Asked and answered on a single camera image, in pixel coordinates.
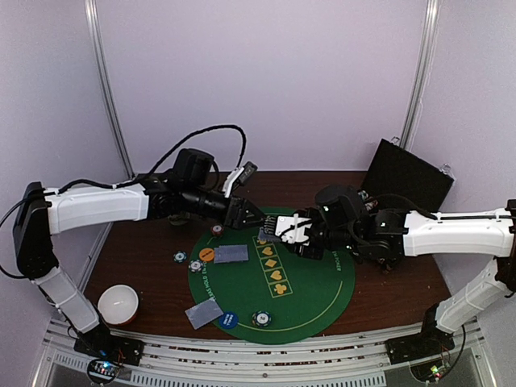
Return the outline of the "poker chip stack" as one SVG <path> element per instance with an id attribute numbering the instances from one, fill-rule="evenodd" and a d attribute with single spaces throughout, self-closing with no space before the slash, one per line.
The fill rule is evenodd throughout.
<path id="1" fill-rule="evenodd" d="M 210 228 L 210 232 L 214 237 L 220 237 L 224 233 L 224 227 L 220 224 L 215 224 Z"/>
<path id="2" fill-rule="evenodd" d="M 258 310 L 252 315 L 252 325 L 255 327 L 267 327 L 272 322 L 272 315 L 265 310 Z"/>

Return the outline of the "playing card deck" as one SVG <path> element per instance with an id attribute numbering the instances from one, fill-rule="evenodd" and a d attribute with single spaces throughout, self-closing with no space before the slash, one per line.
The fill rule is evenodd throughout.
<path id="1" fill-rule="evenodd" d="M 259 228 L 259 233 L 258 233 L 257 239 L 260 242 L 265 242 L 265 243 L 274 243 L 274 242 L 280 241 L 280 239 L 277 238 L 275 235 L 266 233 L 263 227 Z"/>

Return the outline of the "teal chip off mat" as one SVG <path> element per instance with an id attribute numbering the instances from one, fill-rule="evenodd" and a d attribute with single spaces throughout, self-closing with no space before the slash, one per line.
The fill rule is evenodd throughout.
<path id="1" fill-rule="evenodd" d="M 173 261 L 176 263 L 183 263 L 188 259 L 188 254 L 184 251 L 175 252 L 173 255 Z"/>

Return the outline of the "poker chip stack front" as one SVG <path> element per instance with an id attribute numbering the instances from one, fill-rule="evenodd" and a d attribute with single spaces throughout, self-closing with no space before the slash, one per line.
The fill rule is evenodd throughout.
<path id="1" fill-rule="evenodd" d="M 272 315 L 265 310 L 258 310 L 252 315 L 252 325 L 255 327 L 267 327 L 272 322 Z"/>

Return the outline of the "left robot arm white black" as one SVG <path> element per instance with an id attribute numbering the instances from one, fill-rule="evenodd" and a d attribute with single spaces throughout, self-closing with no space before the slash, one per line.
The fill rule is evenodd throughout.
<path id="1" fill-rule="evenodd" d="M 246 198 L 207 189 L 172 173 L 141 177 L 134 185 L 118 188 L 44 189 L 33 182 L 13 226 L 17 268 L 85 335 L 86 347 L 97 357 L 107 358 L 115 352 L 115 339 L 103 330 L 101 315 L 60 267 L 52 237 L 83 227 L 161 219 L 181 212 L 213 219 L 234 230 L 258 227 L 265 218 Z"/>

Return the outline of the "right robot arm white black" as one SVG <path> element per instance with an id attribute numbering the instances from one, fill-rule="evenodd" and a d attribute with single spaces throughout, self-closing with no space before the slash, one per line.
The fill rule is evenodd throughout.
<path id="1" fill-rule="evenodd" d="M 266 235 L 278 238 L 299 256 L 318 259 L 326 250 L 348 249 L 360 259 L 392 265 L 403 257 L 429 254 L 491 255 L 467 285 L 429 308 L 414 350 L 431 355 L 444 334 L 515 292 L 515 202 L 476 213 L 431 213 L 422 209 L 368 211 L 365 204 L 332 199 L 287 216 L 268 216 Z"/>

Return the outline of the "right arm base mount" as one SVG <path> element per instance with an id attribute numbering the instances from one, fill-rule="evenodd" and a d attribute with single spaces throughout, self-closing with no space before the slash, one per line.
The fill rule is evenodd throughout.
<path id="1" fill-rule="evenodd" d="M 455 348 L 453 334 L 417 333 L 385 341 L 386 351 L 391 364 L 400 364 L 436 356 L 443 349 Z"/>

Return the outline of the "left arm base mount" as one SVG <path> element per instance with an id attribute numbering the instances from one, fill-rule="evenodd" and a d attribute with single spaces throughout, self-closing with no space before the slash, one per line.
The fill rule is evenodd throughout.
<path id="1" fill-rule="evenodd" d="M 144 350 L 141 340 L 112 335 L 102 324 L 86 333 L 77 331 L 76 334 L 73 347 L 76 352 L 117 364 L 139 365 Z"/>

